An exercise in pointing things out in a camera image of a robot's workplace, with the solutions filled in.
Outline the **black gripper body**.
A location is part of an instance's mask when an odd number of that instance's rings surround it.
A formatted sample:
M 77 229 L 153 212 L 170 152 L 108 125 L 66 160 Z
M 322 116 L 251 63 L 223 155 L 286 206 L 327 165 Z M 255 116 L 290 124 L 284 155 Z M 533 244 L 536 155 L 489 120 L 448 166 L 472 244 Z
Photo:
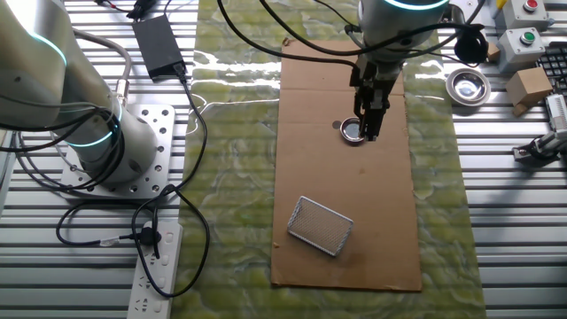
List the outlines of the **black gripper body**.
M 355 98 L 362 105 L 383 105 L 400 75 L 402 61 L 383 62 L 358 59 L 350 85 L 355 88 Z

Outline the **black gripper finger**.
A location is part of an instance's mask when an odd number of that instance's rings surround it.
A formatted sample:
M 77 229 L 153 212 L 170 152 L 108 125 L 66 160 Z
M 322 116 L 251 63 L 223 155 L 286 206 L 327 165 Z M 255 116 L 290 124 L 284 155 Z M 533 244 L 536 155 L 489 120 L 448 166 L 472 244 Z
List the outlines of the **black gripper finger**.
M 365 108 L 365 138 L 368 141 L 375 141 L 379 136 L 387 109 L 388 102 L 383 97 L 375 97 Z
M 360 120 L 360 132 L 366 133 L 368 120 L 366 116 L 366 101 L 367 101 L 367 90 L 365 88 L 358 88 L 354 95 L 354 114 Z

